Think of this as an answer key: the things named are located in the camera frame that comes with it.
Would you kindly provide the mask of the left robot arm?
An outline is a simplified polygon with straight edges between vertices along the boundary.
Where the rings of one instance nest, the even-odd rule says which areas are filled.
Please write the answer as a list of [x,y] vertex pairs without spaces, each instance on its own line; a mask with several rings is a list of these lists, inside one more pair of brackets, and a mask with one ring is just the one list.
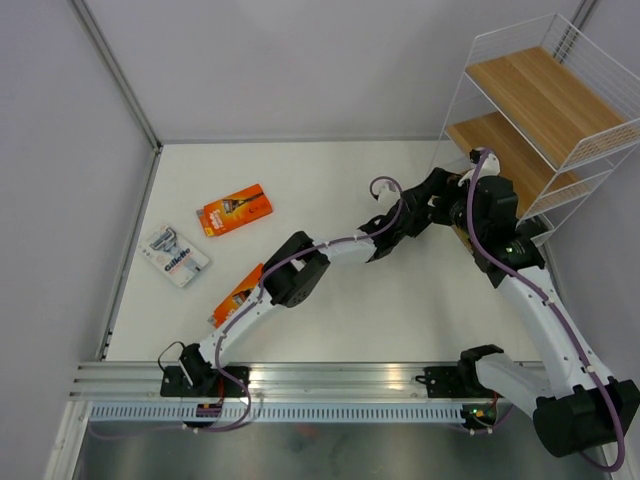
[[366,264],[389,255],[406,238],[415,238],[433,223],[430,200],[448,185],[451,174],[434,169],[415,187],[403,190],[394,179],[396,196],[387,213],[358,227],[356,233],[328,241],[312,239],[297,231],[249,275],[251,283],[241,290],[243,302],[231,296],[231,306],[213,316],[213,332],[203,340],[181,343],[178,363],[162,367],[160,395],[165,398],[222,398],[248,394],[245,367],[231,367],[232,347],[261,320],[306,300],[329,267]]

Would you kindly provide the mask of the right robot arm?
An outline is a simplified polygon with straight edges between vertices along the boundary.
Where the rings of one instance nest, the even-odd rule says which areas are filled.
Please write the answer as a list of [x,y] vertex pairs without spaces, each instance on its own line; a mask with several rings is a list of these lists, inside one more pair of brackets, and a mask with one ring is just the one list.
[[430,221],[469,239],[476,265],[518,312],[546,372],[540,379],[501,348],[485,345],[462,353],[459,388],[469,395],[493,390],[507,399],[532,420],[555,457],[611,443],[623,456],[639,389],[616,379],[578,332],[538,247],[518,225],[512,182],[493,175],[466,180],[443,169],[434,174]]

